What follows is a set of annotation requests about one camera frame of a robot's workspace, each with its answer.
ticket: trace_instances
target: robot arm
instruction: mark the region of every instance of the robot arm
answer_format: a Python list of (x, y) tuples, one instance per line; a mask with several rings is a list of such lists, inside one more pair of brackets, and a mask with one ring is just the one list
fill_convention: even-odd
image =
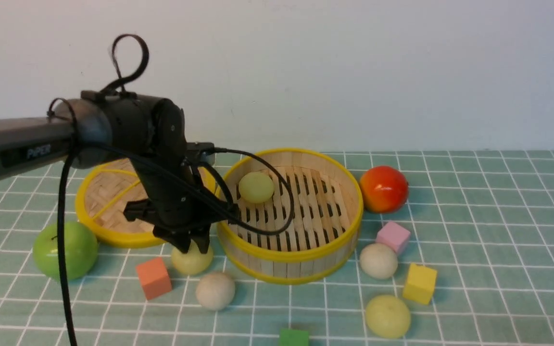
[[(212, 164), (214, 155), (208, 151), (213, 145), (187, 143), (183, 110), (169, 99), (85, 91), (81, 98), (68, 103), (71, 109), (66, 103), (59, 103), (50, 116), (43, 118), (0, 120), (0, 179), (64, 160), (76, 132), (80, 142), (105, 144), (141, 155), (191, 186), (203, 188), (200, 175), (193, 169), (198, 162), (191, 160)], [(74, 160), (73, 167), (90, 168), (120, 158), (121, 155), (99, 148), (86, 148)], [(155, 236), (183, 253), (192, 239), (206, 252), (209, 226), (224, 218), (167, 177), (138, 162), (132, 164), (149, 198), (128, 204), (128, 220), (153, 224)]]

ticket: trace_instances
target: green apple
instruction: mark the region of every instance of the green apple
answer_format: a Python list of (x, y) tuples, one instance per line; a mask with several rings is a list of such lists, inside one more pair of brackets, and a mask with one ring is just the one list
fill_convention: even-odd
[[(65, 265), (68, 281), (81, 278), (97, 261), (98, 243), (95, 234), (77, 221), (63, 226)], [(46, 226), (33, 242), (33, 261), (44, 275), (59, 281), (57, 223)]]

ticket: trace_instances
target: fake fruit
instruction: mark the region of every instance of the fake fruit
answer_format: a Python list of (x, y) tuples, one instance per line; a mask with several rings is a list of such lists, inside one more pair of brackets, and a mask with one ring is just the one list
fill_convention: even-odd
[(251, 172), (239, 181), (240, 197), (253, 204), (264, 203), (273, 196), (273, 179), (262, 172)]
[(391, 213), (399, 210), (409, 195), (405, 175), (390, 166), (378, 166), (366, 171), (360, 178), (365, 208), (373, 213)]
[(412, 316), (407, 305), (387, 294), (373, 298), (365, 308), (365, 322), (373, 333), (384, 339), (398, 339), (409, 330)]
[[(97, 238), (90, 229), (77, 221), (63, 226), (65, 241), (65, 265), (68, 281), (81, 278), (94, 266), (99, 247)], [(59, 259), (57, 254), (57, 223), (42, 230), (33, 242), (33, 261), (44, 275), (59, 281)]]
[(172, 267), (185, 275), (196, 275), (206, 270), (213, 261), (213, 248), (209, 246), (206, 254), (200, 253), (195, 241), (189, 244), (187, 254), (183, 254), (176, 247), (172, 249)]

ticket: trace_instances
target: white wall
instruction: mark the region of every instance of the white wall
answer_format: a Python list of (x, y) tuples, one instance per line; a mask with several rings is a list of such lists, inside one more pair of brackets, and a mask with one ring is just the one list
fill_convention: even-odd
[(129, 89), (185, 108), (188, 140), (554, 148), (554, 0), (0, 0), (0, 118), (106, 85), (125, 32), (151, 50)]

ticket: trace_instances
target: red apple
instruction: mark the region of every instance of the red apple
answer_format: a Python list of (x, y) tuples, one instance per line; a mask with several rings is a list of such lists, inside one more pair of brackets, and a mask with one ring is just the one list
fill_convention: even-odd
[(366, 171), (360, 179), (365, 208), (374, 213), (399, 210), (409, 194), (405, 175), (390, 166), (378, 166)]

